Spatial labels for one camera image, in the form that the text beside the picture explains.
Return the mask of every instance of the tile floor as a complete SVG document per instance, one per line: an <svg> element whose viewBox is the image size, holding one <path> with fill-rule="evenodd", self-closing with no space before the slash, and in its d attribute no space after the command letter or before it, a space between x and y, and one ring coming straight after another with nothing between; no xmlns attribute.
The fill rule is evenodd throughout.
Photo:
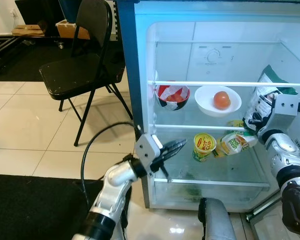
<svg viewBox="0 0 300 240"><path fill-rule="evenodd" d="M131 107L126 75L118 88ZM88 94L72 99L80 114L87 100ZM68 102L63 112L58 106L43 82L0 82L0 174L78 179L82 154L91 137L109 124L129 120L113 94L97 90L79 146L74 147L79 120ZM98 179L133 152L134 142L129 126L102 134L87 155L86 178ZM254 239L243 215L231 213L230 217L238 240ZM133 184L128 240L201 240L201 226L194 211L145 209L141 183ZM183 229L182 234L176 229Z"/></svg>

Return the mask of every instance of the white bowl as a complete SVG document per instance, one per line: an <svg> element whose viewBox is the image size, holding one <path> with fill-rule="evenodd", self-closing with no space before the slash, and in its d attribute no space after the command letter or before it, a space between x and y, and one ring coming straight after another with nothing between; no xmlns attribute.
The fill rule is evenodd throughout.
<svg viewBox="0 0 300 240"><path fill-rule="evenodd" d="M230 106L225 110L220 110L214 106L214 96L220 91L225 91L231 101ZM226 86L201 86L195 91L194 98L204 114L217 118L237 111L242 103L239 94Z"/></svg>

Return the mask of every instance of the wall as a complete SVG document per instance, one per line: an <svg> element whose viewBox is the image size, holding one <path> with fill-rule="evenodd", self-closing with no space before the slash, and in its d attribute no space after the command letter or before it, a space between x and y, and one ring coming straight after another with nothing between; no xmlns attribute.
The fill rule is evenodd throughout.
<svg viewBox="0 0 300 240"><path fill-rule="evenodd" d="M111 0L107 0L107 2L112 9L112 15L114 15L114 2ZM10 16L10 9L15 9L17 15L15 20ZM11 35L11 30L14 28L14 25L22 24L25 24L25 22L18 10L15 0L0 0L0 35ZM112 33L116 33L114 18L112 23Z"/></svg>

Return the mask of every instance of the refrigerator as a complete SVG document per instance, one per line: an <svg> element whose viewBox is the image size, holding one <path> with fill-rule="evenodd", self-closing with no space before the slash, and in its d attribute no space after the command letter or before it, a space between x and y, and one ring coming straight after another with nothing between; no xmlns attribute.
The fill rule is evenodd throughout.
<svg viewBox="0 0 300 240"><path fill-rule="evenodd" d="M161 171L142 179L145 206L198 210L200 198L216 198L229 212L248 213L255 234L265 231L257 223L270 219L273 205L273 213L280 208L280 189L264 145L198 162L194 137L247 131L229 122L243 119L256 87L272 84L260 82L267 66L287 82L271 86L295 89L300 102L300 1L117 2L134 123L162 143L187 139L165 162L171 182ZM162 107L160 86L187 86L188 101L177 110ZM240 108L224 117L203 113L195 99L201 86L234 90ZM300 149L300 114L287 133Z"/></svg>

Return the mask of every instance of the black cable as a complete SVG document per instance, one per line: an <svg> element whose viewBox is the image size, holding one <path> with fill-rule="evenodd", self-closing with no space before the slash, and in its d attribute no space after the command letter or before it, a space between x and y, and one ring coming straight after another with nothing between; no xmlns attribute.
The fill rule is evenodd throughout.
<svg viewBox="0 0 300 240"><path fill-rule="evenodd" d="M89 150L91 144L94 142L94 140L100 134L102 134L104 131L106 131L106 130L108 130L110 128L113 128L114 126L117 126L117 125L130 125L132 127L135 127L135 125L133 123L129 122L129 121L119 121L119 122L116 122L114 124L111 124L111 125L103 128L102 130L100 130L96 135L94 135L93 138L89 141L89 143L87 144L87 146L86 146L86 148L84 150L83 157L82 157L82 162L81 162L80 178L81 178L81 185L82 185L82 189L83 189L83 194L84 194L86 205L87 205L88 208L90 206L90 203L89 203L89 198L88 198L88 194L87 194L87 190L86 190L86 185L85 185L85 163L86 163L86 157L87 157L88 150Z"/></svg>

